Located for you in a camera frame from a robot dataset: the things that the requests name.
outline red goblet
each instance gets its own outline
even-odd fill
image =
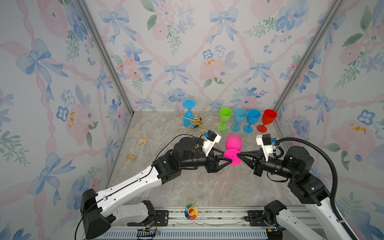
[[[263,116],[262,116],[262,122],[263,125],[258,125],[256,127],[257,131],[259,132],[266,132],[266,126],[268,124],[271,124],[275,118],[277,117],[277,113],[271,109],[267,109],[264,111]]]

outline wall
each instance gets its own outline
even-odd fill
[[[331,2],[86,0],[139,111],[272,108]]]
[[[70,0],[2,1],[0,29],[0,239],[73,239],[127,112]]]
[[[384,239],[383,8],[381,0],[345,2],[278,122],[283,135],[307,139],[331,157],[338,207],[361,240]],[[311,154],[313,173],[331,189],[329,166]]]

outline rainbow flower toy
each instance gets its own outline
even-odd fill
[[[185,217],[194,220],[199,215],[199,211],[197,210],[197,206],[195,204],[188,204],[185,208]]]

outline blue goblet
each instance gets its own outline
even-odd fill
[[[240,126],[238,126],[238,124],[242,123],[246,117],[247,117],[247,111],[245,111],[242,108],[236,109],[235,113],[233,114],[233,120],[235,121],[236,124],[233,124],[231,126],[231,130],[233,132],[239,132],[241,128]]]
[[[251,125],[257,123],[257,121],[259,120],[261,115],[262,114],[258,110],[255,110],[255,109],[249,110],[248,115],[247,115],[247,122],[249,125],[248,126],[245,125],[243,127],[244,132],[246,132],[246,133],[253,132],[253,128],[251,127]]]

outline blue goblet base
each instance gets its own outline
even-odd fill
[[[240,132],[241,127],[239,125],[233,124],[231,125],[231,130],[233,132]]]
[[[245,126],[243,127],[243,130],[244,130],[244,132],[246,132],[246,133],[252,133],[252,132],[253,132],[253,128],[252,128],[251,126],[249,126],[249,125],[245,125]]]

